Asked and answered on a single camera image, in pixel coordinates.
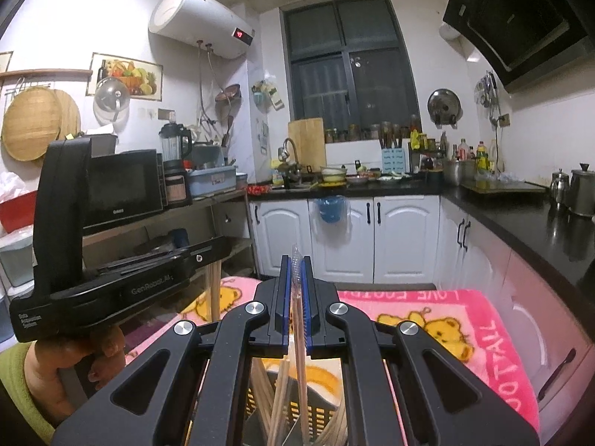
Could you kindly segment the green sleeve forearm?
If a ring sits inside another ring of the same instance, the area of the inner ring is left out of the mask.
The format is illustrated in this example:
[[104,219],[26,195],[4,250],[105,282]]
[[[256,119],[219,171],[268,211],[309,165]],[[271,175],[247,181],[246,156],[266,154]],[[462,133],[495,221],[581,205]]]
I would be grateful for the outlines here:
[[17,343],[1,353],[1,412],[9,431],[24,445],[48,445],[55,428],[31,398],[24,375],[30,343]]

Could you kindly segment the person left hand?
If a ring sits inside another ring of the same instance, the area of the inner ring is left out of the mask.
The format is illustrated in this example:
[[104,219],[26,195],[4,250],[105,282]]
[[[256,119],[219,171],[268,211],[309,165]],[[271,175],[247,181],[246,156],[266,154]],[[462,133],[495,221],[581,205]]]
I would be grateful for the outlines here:
[[92,333],[85,339],[35,341],[27,351],[23,371],[28,392],[44,419],[55,426],[75,412],[61,381],[62,369],[73,368],[92,356],[88,381],[99,391],[125,367],[124,346],[125,337],[119,326]]

